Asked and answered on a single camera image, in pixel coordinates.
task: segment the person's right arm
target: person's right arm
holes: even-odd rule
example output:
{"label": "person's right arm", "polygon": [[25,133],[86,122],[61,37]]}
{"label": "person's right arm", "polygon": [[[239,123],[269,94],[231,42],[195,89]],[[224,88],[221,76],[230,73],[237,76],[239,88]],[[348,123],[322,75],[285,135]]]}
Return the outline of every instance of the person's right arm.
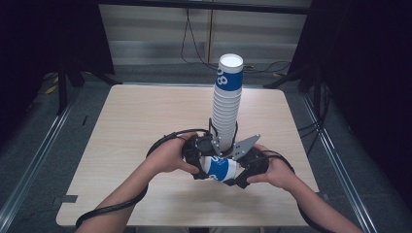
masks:
{"label": "person's right arm", "polygon": [[[259,150],[268,150],[255,145]],[[339,214],[322,200],[305,182],[303,182],[281,159],[270,158],[269,168],[264,174],[248,178],[248,183],[271,183],[288,191],[302,211],[314,222],[332,232],[361,232],[350,220]]]}

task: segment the person's left arm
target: person's left arm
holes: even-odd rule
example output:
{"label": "person's left arm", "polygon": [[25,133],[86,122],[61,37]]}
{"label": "person's left arm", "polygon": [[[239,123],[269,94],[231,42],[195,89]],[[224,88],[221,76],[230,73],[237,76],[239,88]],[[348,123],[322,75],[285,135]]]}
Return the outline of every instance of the person's left arm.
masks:
{"label": "person's left arm", "polygon": [[[182,159],[182,146],[185,139],[196,135],[188,133],[163,143],[144,160],[134,172],[96,209],[116,205],[132,199],[148,185],[149,181],[162,172],[173,172],[181,169],[186,172],[197,174],[199,170],[187,164]],[[119,211],[111,212],[101,216],[95,216],[83,222],[76,232],[122,232],[126,226],[134,206]]]}

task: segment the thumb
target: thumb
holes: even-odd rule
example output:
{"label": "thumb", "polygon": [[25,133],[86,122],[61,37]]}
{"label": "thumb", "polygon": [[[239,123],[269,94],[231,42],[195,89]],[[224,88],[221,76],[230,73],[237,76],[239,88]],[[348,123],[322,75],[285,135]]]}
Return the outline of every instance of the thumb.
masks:
{"label": "thumb", "polygon": [[197,173],[200,172],[197,167],[195,167],[191,164],[188,164],[184,161],[182,161],[182,165],[181,165],[180,169],[185,171],[185,172],[191,173],[191,174],[197,174]]}
{"label": "thumb", "polygon": [[266,179],[265,174],[259,174],[259,175],[247,178],[247,182],[248,183],[263,183],[263,182],[267,182],[267,179]]}

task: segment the wooden table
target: wooden table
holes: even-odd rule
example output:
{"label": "wooden table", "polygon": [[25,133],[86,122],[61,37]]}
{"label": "wooden table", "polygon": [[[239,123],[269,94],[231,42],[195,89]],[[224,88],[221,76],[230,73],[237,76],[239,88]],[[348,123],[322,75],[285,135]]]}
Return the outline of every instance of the wooden table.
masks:
{"label": "wooden table", "polygon": [[[72,226],[93,210],[145,159],[163,135],[208,128],[213,87],[115,85],[94,127],[56,221]],[[255,134],[258,143],[276,150],[296,174],[318,191],[300,142],[288,102],[280,90],[243,88],[237,141]],[[195,181],[175,171],[160,174],[137,204],[128,225],[276,226],[306,225],[296,202],[283,189],[267,183],[246,189],[213,180]]]}

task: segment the person's left hand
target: person's left hand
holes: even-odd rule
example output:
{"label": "person's left hand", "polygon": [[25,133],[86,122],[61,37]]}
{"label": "person's left hand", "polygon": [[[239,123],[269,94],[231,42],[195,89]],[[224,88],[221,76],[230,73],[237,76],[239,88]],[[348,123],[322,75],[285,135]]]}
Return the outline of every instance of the person's left hand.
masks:
{"label": "person's left hand", "polygon": [[176,169],[181,169],[192,174],[199,173],[198,168],[186,163],[182,159],[182,146],[185,141],[192,136],[197,136],[197,133],[182,134],[180,138],[175,138],[163,143],[146,158],[144,163],[150,165],[151,169],[156,173],[173,172]]}

